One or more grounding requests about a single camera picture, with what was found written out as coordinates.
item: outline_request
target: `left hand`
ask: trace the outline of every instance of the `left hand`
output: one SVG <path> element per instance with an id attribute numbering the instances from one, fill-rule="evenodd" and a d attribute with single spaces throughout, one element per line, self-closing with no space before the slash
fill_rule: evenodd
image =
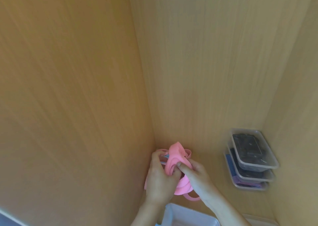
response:
<path id="1" fill-rule="evenodd" d="M 175 167 L 172 176 L 165 174 L 159 160 L 161 152 L 154 152 L 148 172 L 146 202 L 165 206 L 176 190 L 181 177 L 181 171 Z"/>

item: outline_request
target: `pink cloth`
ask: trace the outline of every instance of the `pink cloth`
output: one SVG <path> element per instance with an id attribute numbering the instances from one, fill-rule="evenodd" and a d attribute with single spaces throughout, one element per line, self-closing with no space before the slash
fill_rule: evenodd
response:
<path id="1" fill-rule="evenodd" d="M 192 169 L 191 163 L 187 160 L 187 158 L 191 157 L 191 151 L 188 149 L 184 149 L 183 146 L 177 142 L 170 146 L 169 150 L 166 149 L 159 149 L 157 151 L 165 152 L 165 155 L 169 154 L 169 158 L 165 164 L 164 171 L 167 175 L 171 176 L 173 174 L 173 169 L 178 162 L 182 162 L 187 165 L 189 168 Z M 175 195 L 183 195 L 186 199 L 191 201 L 200 200 L 200 197 L 193 198 L 189 196 L 189 192 L 193 190 L 188 177 L 185 175 L 183 178 L 180 179 Z"/>

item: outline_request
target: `hand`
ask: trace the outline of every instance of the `hand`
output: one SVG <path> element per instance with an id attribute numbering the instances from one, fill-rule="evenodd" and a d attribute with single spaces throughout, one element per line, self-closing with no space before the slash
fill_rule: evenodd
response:
<path id="1" fill-rule="evenodd" d="M 173 175 L 165 174 L 159 160 L 161 152 L 154 152 L 148 172 L 146 203 L 165 206 L 176 190 L 181 171 L 175 167 Z"/>
<path id="2" fill-rule="evenodd" d="M 192 159 L 188 159 L 192 165 L 189 168 L 187 165 L 178 162 L 177 166 L 190 180 L 193 190 L 200 196 L 201 200 L 207 204 L 211 196 L 219 195 L 218 189 L 212 183 L 204 166 Z"/>

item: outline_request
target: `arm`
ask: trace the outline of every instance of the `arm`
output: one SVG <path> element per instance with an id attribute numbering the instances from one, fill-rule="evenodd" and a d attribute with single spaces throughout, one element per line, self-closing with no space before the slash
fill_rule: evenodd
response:
<path id="1" fill-rule="evenodd" d="M 131 226 L 154 226 L 161 210 L 169 203 L 176 190 L 181 171 L 175 167 L 173 175 L 167 176 L 159 160 L 160 154 L 160 152 L 152 154 L 146 199 Z"/>
<path id="2" fill-rule="evenodd" d="M 180 162 L 177 166 L 189 178 L 194 191 L 205 205 L 215 213 L 221 225 L 251 226 L 214 186 L 204 166 L 191 159 L 189 162 L 192 164 L 193 170 Z"/>

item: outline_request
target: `wood grain surface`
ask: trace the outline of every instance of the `wood grain surface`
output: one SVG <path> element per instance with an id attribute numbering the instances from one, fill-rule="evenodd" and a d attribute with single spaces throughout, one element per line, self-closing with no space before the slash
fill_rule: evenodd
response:
<path id="1" fill-rule="evenodd" d="M 130 1 L 157 147 L 180 141 L 239 211 L 272 218 L 222 152 L 229 128 L 262 128 L 311 0 Z"/>
<path id="2" fill-rule="evenodd" d="M 0 0 L 0 208 L 130 225 L 154 137 L 129 0 Z"/>
<path id="3" fill-rule="evenodd" d="M 264 124 L 280 168 L 268 196 L 281 226 L 318 225 L 318 0 L 312 0 Z"/>

